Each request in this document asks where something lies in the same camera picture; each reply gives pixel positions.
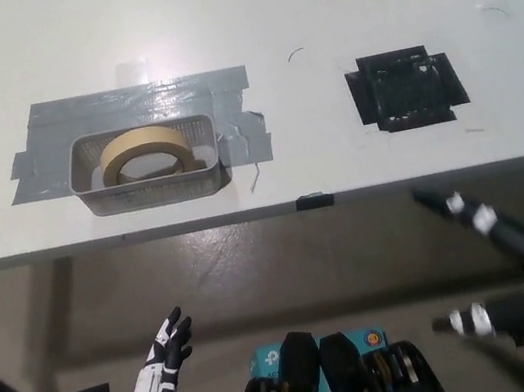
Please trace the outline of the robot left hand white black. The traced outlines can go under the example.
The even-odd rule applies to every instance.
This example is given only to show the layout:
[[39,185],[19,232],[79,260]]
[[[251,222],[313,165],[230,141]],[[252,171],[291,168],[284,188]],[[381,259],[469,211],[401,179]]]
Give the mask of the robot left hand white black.
[[182,309],[174,307],[159,328],[149,354],[147,355],[146,368],[153,371],[161,370],[163,374],[177,374],[192,353],[189,345],[191,338],[191,317],[182,318]]

